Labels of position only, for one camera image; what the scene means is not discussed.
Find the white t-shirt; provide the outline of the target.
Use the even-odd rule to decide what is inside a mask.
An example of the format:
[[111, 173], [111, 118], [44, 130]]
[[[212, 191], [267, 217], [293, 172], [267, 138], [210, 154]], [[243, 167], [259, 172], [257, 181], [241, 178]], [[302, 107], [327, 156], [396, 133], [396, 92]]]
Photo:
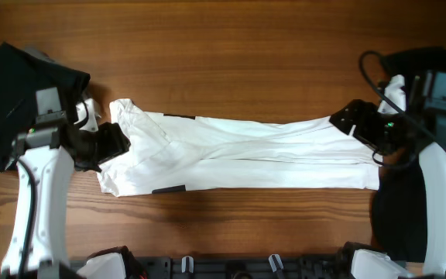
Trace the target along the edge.
[[101, 165], [116, 197], [212, 188], [376, 190], [372, 151], [327, 117], [287, 124], [144, 112], [129, 99], [109, 105], [129, 151]]

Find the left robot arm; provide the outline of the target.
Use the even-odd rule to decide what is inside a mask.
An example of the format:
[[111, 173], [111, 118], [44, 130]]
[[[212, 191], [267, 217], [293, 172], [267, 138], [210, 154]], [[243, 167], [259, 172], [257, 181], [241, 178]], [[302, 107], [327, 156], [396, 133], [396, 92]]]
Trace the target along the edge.
[[106, 278], [125, 273], [120, 257], [100, 267], [70, 266], [65, 241], [67, 192], [75, 171], [100, 171], [129, 150], [117, 123], [98, 123], [98, 103], [84, 91], [68, 101], [57, 88], [35, 93], [34, 124], [12, 143], [19, 195], [12, 238], [1, 264], [3, 278]]

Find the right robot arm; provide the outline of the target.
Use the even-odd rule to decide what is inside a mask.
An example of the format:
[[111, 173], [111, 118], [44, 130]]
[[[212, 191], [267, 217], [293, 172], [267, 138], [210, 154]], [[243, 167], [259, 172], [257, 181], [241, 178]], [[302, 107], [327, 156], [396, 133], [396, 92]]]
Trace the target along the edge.
[[359, 99], [330, 122], [369, 147], [389, 155], [412, 143], [418, 147], [426, 195], [427, 244], [421, 276], [446, 278], [446, 72], [415, 76], [410, 95], [385, 93], [380, 105]]

